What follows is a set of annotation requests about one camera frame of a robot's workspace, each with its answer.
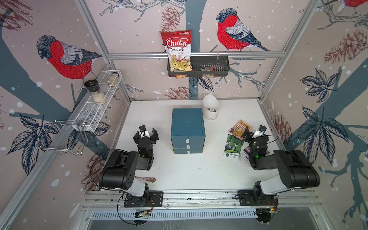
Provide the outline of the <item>green seed bag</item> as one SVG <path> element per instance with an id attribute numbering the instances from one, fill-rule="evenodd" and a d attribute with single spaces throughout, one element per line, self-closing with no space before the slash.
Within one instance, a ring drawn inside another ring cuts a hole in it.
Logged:
<path id="1" fill-rule="evenodd" d="M 243 140 L 236 136 L 228 135 L 223 153 L 224 157 L 240 161 L 243 144 Z"/>

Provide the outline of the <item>yellow striped seed bag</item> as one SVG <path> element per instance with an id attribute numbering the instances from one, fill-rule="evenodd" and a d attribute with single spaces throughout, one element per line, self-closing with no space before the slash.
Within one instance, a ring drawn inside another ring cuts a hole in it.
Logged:
<path id="1" fill-rule="evenodd" d="M 240 119 L 228 130 L 228 134 L 243 140 L 245 138 L 244 132 L 251 131 L 252 129 L 253 127 L 251 125 Z"/>

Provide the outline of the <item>teal drawer cabinet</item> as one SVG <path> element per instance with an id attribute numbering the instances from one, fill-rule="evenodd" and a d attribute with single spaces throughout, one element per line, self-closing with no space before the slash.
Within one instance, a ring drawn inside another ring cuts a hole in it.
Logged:
<path id="1" fill-rule="evenodd" d="M 171 141 L 175 154 L 199 154 L 206 139 L 202 108 L 174 108 Z"/>

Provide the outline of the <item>pink seed bag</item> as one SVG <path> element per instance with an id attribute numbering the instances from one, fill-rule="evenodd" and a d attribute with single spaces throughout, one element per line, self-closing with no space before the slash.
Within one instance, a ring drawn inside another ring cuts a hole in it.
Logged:
<path id="1" fill-rule="evenodd" d="M 241 150 L 241 158 L 250 164 L 250 146 L 248 145 L 245 149 Z"/>

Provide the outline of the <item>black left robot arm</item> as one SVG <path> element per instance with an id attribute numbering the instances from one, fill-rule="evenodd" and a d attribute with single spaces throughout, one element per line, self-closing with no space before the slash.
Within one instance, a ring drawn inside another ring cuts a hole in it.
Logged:
<path id="1" fill-rule="evenodd" d="M 155 129 L 149 133 L 144 125 L 133 137 L 138 151 L 114 150 L 99 176 L 99 186 L 121 190 L 126 198 L 124 207 L 155 208 L 163 205 L 163 192 L 152 192 L 147 183 L 135 177 L 136 170 L 148 171 L 154 161 L 153 145 L 159 140 Z"/>

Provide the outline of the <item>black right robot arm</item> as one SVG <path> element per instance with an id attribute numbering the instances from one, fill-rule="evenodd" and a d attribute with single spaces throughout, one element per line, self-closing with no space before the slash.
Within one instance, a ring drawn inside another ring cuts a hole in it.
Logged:
<path id="1" fill-rule="evenodd" d="M 255 133 L 246 128 L 241 139 L 249 143 L 245 152 L 250 166 L 256 171 L 277 169 L 278 174 L 257 181 L 252 190 L 239 190 L 236 198 L 241 206 L 278 205 L 278 195 L 292 189 L 307 189 L 320 185 L 320 176 L 300 150 L 274 150 L 267 154 L 269 137 L 260 125 Z"/>

